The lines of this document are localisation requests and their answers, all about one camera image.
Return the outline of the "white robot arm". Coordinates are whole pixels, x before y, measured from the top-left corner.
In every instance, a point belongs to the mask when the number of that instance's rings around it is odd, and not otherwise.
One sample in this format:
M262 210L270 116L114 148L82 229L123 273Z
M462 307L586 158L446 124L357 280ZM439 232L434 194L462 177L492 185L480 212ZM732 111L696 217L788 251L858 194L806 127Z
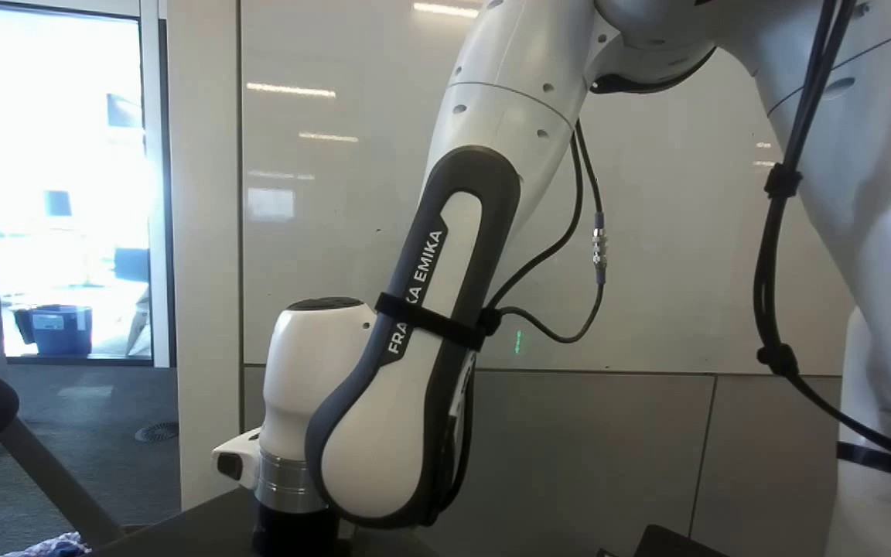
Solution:
M387 288L285 307L267 414L213 451L262 552L325 557L347 524L427 525L454 500L474 365L515 312L502 254L555 174L588 164L582 106L672 90L719 54L784 148L767 206L808 210L853 296L826 554L891 557L891 0L486 0Z

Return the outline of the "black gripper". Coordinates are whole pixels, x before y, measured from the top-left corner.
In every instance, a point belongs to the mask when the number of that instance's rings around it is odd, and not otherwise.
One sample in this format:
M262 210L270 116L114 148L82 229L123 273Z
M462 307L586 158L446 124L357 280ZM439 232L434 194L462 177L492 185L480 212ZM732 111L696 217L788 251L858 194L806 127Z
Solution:
M289 515L261 504L250 547L258 557L338 557L338 516L333 511Z

